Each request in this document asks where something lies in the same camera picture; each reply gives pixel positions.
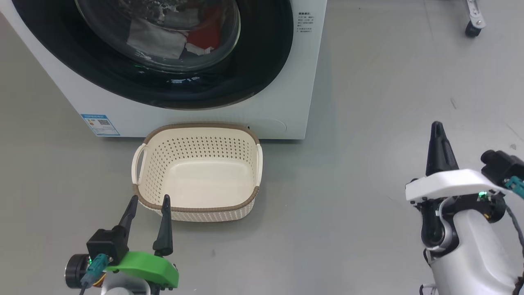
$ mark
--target white plastic basket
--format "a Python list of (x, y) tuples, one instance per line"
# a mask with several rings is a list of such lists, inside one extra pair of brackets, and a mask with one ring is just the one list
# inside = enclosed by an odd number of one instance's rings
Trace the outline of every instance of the white plastic basket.
[(237, 220), (253, 208), (262, 160), (260, 143), (247, 128), (168, 125), (153, 131), (136, 150), (133, 188), (140, 203), (158, 214), (163, 196), (169, 195), (173, 220)]

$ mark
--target washing machine door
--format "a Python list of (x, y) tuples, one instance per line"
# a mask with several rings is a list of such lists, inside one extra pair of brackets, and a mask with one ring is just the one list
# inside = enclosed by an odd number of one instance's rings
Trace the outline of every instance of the washing machine door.
[(152, 106), (252, 97), (284, 66), (290, 0), (13, 0), (38, 40), (94, 84)]

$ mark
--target brown basket rim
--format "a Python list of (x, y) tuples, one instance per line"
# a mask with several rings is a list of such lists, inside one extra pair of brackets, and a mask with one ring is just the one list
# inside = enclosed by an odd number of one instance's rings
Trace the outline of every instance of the brown basket rim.
[[(183, 123), (183, 124), (165, 125), (165, 126), (162, 126), (160, 128), (155, 129), (149, 135), (147, 135), (147, 137), (144, 139), (144, 143), (148, 144), (149, 141), (153, 138), (153, 136), (157, 135), (158, 133), (160, 133), (162, 131), (170, 130), (170, 129), (179, 129), (179, 128), (225, 128), (225, 129), (236, 129), (236, 130), (241, 130), (241, 131), (246, 132), (247, 134), (249, 134), (253, 138), (253, 140), (255, 140), (255, 144), (260, 144), (260, 141), (258, 140), (258, 137), (250, 129), (248, 129), (248, 128), (244, 127), (244, 126), (233, 125), (233, 124), (226, 124), (226, 123)], [(215, 208), (171, 207), (171, 211), (175, 211), (175, 212), (189, 212), (189, 213), (209, 213), (209, 212), (222, 212), (222, 211), (238, 210), (238, 209), (244, 208), (249, 203), (251, 203), (255, 199), (255, 197), (257, 196), (259, 189), (260, 189), (259, 186), (255, 186), (255, 188), (253, 189), (253, 192), (251, 193), (251, 196), (249, 196), (249, 198), (247, 200), (245, 200), (242, 203), (240, 203), (238, 205), (235, 205), (235, 206), (215, 207)], [(144, 197), (142, 197), (142, 194), (140, 194), (140, 190), (138, 189), (138, 185), (137, 184), (133, 184), (133, 191), (138, 196), (138, 199), (140, 200), (142, 205), (144, 205), (144, 206), (146, 206), (148, 208), (151, 208), (151, 209), (155, 209), (155, 210), (161, 210), (162, 209), (161, 205), (153, 204), (153, 203), (147, 201), (146, 199), (144, 199)]]
[(247, 134), (249, 134), (253, 140), (255, 140), (255, 144), (260, 144), (260, 141), (258, 140), (258, 137), (254, 134), (253, 131), (250, 129), (240, 126), (240, 125), (233, 125), (233, 124), (226, 124), (226, 123), (182, 123), (182, 124), (171, 124), (171, 125), (165, 125), (159, 128), (156, 128), (153, 130), (147, 137), (144, 139), (144, 143), (148, 144), (149, 141), (153, 138), (153, 136), (157, 135), (158, 133), (170, 129), (180, 129), (180, 128), (223, 128), (223, 129), (236, 129), (240, 131), (244, 131)]

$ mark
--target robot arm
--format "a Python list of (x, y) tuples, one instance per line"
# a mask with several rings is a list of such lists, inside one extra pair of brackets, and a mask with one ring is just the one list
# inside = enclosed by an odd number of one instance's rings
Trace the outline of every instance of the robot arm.
[(80, 295), (91, 286), (101, 287), (101, 295), (158, 295), (161, 290), (178, 287), (178, 270), (164, 258), (173, 253), (170, 198), (164, 196), (154, 255), (127, 247), (137, 204), (138, 197), (133, 196), (118, 225), (111, 230), (99, 229), (89, 239), (89, 254), (71, 257), (65, 268), (69, 288), (81, 289)]
[(487, 151), (481, 160), (486, 164), (482, 172), (460, 170), (442, 123), (435, 122), (426, 177), (406, 185), (406, 200), (422, 215), (424, 256), (439, 295), (520, 291), (519, 274), (511, 272), (489, 223), (503, 217), (505, 194), (522, 196), (524, 162), (502, 151)]

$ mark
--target gray floor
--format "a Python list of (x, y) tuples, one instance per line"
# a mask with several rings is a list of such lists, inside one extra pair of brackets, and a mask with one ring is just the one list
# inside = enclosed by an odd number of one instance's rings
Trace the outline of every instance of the gray floor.
[[(461, 167), (480, 168), (487, 149), (524, 158), (524, 2), (480, 4), (488, 27), (471, 40), (459, 0), (329, 3), (307, 139), (263, 143), (245, 219), (173, 224), (172, 293), (416, 294), (431, 282), (419, 214), (403, 201), (431, 122)], [(4, 18), (0, 37), (2, 293), (76, 294), (64, 265), (118, 222), (140, 141), (96, 138)], [(524, 223), (524, 202), (508, 202)], [(130, 248), (151, 250), (159, 222), (140, 207)], [(509, 218), (495, 228), (521, 270)]]

